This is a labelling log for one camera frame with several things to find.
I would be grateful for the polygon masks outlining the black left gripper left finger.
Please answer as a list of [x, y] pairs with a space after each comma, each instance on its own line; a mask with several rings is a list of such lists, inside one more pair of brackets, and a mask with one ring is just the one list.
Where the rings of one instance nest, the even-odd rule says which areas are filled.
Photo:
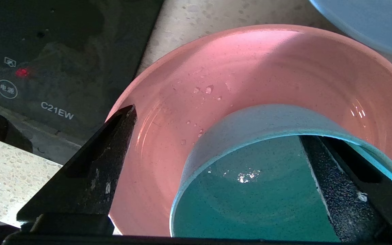
[[111, 235], [109, 212], [137, 121], [119, 109], [18, 211], [24, 233]]

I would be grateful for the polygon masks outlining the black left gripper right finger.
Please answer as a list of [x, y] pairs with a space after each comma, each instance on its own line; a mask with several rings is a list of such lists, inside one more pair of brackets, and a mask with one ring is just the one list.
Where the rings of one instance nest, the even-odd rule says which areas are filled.
[[392, 179], [345, 141], [301, 135], [312, 176], [344, 243], [392, 243]]

